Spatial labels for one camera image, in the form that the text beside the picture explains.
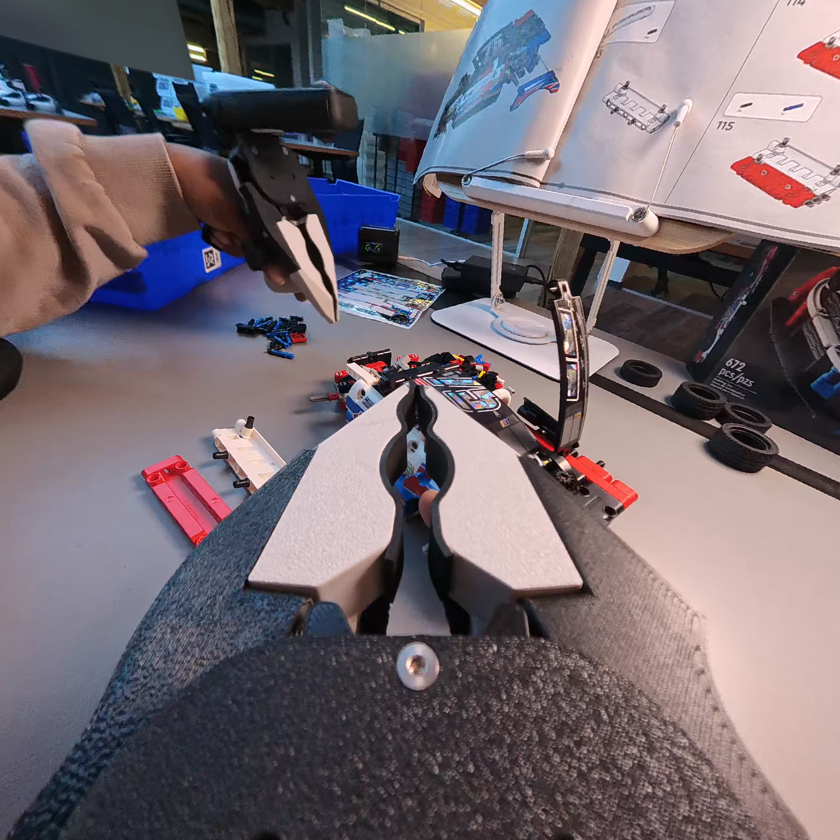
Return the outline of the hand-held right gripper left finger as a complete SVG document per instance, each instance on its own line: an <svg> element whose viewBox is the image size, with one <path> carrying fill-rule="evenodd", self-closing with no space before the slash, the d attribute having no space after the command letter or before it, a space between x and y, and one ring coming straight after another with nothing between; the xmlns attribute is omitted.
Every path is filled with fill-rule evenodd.
<svg viewBox="0 0 840 840"><path fill-rule="evenodd" d="M413 387L402 385L314 451L248 584L314 601L375 601L402 549Z"/></svg>

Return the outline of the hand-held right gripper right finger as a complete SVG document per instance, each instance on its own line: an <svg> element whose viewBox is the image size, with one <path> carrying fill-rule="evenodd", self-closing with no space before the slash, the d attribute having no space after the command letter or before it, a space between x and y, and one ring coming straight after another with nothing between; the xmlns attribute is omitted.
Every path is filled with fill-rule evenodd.
<svg viewBox="0 0 840 840"><path fill-rule="evenodd" d="M581 590L583 579L515 450L441 392L416 387L431 511L429 563L447 602L497 607Z"/></svg>

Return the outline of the white lego panel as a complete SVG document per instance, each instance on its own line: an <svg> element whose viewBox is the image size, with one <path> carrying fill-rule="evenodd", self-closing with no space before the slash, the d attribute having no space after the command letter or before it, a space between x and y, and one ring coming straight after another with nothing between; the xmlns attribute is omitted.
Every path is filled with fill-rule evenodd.
<svg viewBox="0 0 840 840"><path fill-rule="evenodd" d="M219 427L212 432L216 452L235 473L233 487L253 495L287 465L277 451L255 427L255 418L240 418L232 427Z"/></svg>

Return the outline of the lego race car model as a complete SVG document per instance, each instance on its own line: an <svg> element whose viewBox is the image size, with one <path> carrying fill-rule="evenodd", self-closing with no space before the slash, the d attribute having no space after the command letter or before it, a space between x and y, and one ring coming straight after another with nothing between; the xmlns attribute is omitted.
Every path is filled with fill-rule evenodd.
<svg viewBox="0 0 840 840"><path fill-rule="evenodd" d="M449 352L420 359L406 354L393 359L389 350L357 355L334 376L331 392L313 394L311 403L337 403L347 422L373 408L400 385L419 383L449 401L483 428L539 465L598 518L611 521L637 500L635 489L615 478L604 463L580 455L579 446L589 405L591 363L589 333L580 297L566 280L550 292L553 331L560 341L560 397L557 415L524 398L510 408L511 392L498 373L474 355Z"/></svg>

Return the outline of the person's left forearm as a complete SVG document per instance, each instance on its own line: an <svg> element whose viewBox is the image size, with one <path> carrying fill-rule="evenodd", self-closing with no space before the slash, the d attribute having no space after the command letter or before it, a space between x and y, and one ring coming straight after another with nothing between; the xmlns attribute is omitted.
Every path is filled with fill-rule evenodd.
<svg viewBox="0 0 840 840"><path fill-rule="evenodd" d="M147 245L198 229L158 133L24 128L31 152L1 159L2 337L77 311Z"/></svg>

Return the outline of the heap of small lego pins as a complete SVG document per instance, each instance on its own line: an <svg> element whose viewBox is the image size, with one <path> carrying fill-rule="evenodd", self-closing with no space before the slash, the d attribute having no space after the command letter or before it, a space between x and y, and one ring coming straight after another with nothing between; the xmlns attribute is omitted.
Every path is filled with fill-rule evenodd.
<svg viewBox="0 0 840 840"><path fill-rule="evenodd" d="M300 316L252 318L236 323L235 329L239 335L264 337L266 354L283 360L292 361L295 358L293 348L308 342L308 325Z"/></svg>

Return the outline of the red lego panel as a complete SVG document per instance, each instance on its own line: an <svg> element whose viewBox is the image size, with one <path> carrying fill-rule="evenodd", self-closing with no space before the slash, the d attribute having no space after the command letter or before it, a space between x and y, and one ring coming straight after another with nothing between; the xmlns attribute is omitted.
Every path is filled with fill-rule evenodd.
<svg viewBox="0 0 840 840"><path fill-rule="evenodd" d="M194 547L233 512L215 489L180 455L147 466L140 474Z"/></svg>

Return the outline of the lego set box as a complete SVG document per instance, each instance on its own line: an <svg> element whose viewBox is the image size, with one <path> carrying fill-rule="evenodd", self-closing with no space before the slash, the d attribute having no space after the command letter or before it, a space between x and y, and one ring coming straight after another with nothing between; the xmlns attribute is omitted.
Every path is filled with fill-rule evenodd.
<svg viewBox="0 0 840 840"><path fill-rule="evenodd" d="M838 454L838 256L763 240L722 306L689 377Z"/></svg>

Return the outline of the lego instruction booklet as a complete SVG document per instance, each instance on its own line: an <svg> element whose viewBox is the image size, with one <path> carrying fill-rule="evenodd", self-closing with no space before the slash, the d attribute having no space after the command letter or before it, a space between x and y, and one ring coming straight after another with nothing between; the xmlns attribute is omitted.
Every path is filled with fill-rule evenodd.
<svg viewBox="0 0 840 840"><path fill-rule="evenodd" d="M678 253L838 252L832 1L488 2L416 179Z"/></svg>

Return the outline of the person's left hand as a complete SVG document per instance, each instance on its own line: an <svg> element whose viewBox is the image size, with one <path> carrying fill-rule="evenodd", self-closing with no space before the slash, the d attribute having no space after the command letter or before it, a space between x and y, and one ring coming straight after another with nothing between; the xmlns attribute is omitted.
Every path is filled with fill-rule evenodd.
<svg viewBox="0 0 840 840"><path fill-rule="evenodd" d="M252 236L227 161L204 150L174 145L170 159L185 203L209 229L212 245L244 258L244 245Z"/></svg>

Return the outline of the small black charger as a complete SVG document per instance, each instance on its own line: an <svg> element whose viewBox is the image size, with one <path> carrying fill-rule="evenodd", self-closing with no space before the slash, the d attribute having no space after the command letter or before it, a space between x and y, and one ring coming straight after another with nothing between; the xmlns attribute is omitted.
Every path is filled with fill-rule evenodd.
<svg viewBox="0 0 840 840"><path fill-rule="evenodd" d="M363 225L358 233L358 259L367 266L393 268L400 256L400 231L396 227Z"/></svg>

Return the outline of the colourful sticker sheet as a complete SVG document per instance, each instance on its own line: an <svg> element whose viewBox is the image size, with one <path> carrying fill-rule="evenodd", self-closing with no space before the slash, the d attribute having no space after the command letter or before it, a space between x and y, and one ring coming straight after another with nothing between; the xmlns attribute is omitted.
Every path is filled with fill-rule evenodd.
<svg viewBox="0 0 840 840"><path fill-rule="evenodd" d="M341 314L410 329L443 293L431 282L359 269L338 280Z"/></svg>

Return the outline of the row of storage bins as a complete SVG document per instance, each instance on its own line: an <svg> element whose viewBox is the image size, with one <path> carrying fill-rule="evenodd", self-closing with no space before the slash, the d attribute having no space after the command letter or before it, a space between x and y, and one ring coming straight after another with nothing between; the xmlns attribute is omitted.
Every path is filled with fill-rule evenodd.
<svg viewBox="0 0 840 840"><path fill-rule="evenodd" d="M414 176L427 142L365 131L358 172L365 186L396 194L397 216L488 245L490 210L426 192Z"/></svg>

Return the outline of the black power adapter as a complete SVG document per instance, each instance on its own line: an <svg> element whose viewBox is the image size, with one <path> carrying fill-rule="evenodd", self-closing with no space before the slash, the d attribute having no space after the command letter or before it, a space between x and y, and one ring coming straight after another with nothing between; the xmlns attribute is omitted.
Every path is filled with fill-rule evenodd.
<svg viewBox="0 0 840 840"><path fill-rule="evenodd" d="M491 258L473 255L467 259L442 260L442 266L441 283L444 289L478 298L490 297ZM500 292L505 298L516 298L527 284L544 288L546 282L538 266L502 262Z"/></svg>

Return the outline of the white book stand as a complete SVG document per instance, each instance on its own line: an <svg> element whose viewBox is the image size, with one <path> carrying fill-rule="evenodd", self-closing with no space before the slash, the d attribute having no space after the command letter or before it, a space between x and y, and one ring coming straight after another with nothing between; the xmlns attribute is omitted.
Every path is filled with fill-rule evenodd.
<svg viewBox="0 0 840 840"><path fill-rule="evenodd" d="M621 243L670 255L686 255L725 241L727 232L663 219L651 199L633 202L623 198L589 197L544 186L514 182L491 174L500 163L468 171L461 178L465 197L492 210L490 296L465 302L433 316L433 321L465 339L494 350L530 370L557 382L565 372L564 340L555 340L553 321L506 302L501 293L502 243L505 214L558 224L573 231L608 238L611 244L596 289L591 315L577 330L584 336L584 350L595 325L603 291Z"/></svg>

